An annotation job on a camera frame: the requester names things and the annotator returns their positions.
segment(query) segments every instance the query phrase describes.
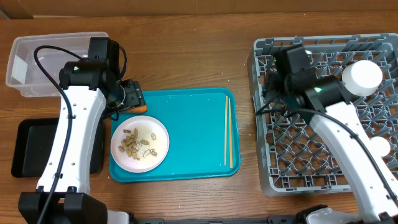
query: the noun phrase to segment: pair of chopsticks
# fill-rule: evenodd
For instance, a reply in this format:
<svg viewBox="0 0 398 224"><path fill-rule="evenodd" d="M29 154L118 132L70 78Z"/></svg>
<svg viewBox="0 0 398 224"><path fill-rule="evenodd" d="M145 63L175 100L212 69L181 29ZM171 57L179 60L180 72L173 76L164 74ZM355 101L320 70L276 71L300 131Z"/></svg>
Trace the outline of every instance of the pair of chopsticks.
<svg viewBox="0 0 398 224"><path fill-rule="evenodd" d="M226 140L228 138L227 127L229 123L229 168L232 169L232 120L231 120L231 99L225 96L225 132L224 132L224 166L226 166Z"/></svg>

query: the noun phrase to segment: white bowl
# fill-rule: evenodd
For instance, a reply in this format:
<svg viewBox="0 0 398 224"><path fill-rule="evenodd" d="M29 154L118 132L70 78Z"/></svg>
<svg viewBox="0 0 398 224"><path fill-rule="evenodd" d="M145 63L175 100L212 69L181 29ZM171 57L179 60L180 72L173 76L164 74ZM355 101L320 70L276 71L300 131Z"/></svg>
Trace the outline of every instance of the white bowl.
<svg viewBox="0 0 398 224"><path fill-rule="evenodd" d="M138 129L138 140L145 139L149 142L148 146L141 145L137 153L139 160L128 157L126 152L120 152L118 148L128 135L123 129L131 130L132 134L134 128ZM155 133L156 140L151 138L152 133ZM169 145L169 134L160 121L150 116L135 116L125 120L116 128L111 140L111 153L119 167L129 172L141 173L150 171L162 163L169 151ZM143 153L148 149L155 149L157 156L149 154L143 157Z"/></svg>

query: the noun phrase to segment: white label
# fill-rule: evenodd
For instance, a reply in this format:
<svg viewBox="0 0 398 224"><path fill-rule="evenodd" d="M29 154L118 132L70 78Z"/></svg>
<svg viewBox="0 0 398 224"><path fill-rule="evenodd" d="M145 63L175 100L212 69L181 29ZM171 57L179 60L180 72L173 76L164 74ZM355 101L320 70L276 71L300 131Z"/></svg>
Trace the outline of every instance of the white label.
<svg viewBox="0 0 398 224"><path fill-rule="evenodd" d="M20 83L25 84L27 72L27 63L20 57L15 55L14 65L12 66L11 77L18 80Z"/></svg>

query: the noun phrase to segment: clear plastic container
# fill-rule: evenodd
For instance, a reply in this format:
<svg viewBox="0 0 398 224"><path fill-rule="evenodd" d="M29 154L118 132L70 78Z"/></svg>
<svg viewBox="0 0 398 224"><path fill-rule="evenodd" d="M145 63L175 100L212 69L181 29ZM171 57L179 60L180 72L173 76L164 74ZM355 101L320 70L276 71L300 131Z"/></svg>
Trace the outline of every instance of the clear plastic container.
<svg viewBox="0 0 398 224"><path fill-rule="evenodd" d="M83 57L88 53L91 37L108 37L105 32L51 34L18 37L15 39L7 66L6 85L16 88L25 97L59 96L34 61L33 52L41 45L52 45L70 50ZM77 61L72 55L59 50L42 49L39 60L48 73L59 83L59 72L67 62Z"/></svg>

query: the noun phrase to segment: black plastic container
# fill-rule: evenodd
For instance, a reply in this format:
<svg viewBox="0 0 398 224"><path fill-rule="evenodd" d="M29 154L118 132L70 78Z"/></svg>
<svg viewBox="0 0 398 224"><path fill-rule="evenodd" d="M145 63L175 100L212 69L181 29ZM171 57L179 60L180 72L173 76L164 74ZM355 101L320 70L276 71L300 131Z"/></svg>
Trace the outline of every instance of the black plastic container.
<svg viewBox="0 0 398 224"><path fill-rule="evenodd" d="M11 174L14 177L40 177L50 157L57 130L58 118L26 119L18 127ZM99 172L103 166L104 127L98 124L90 173Z"/></svg>

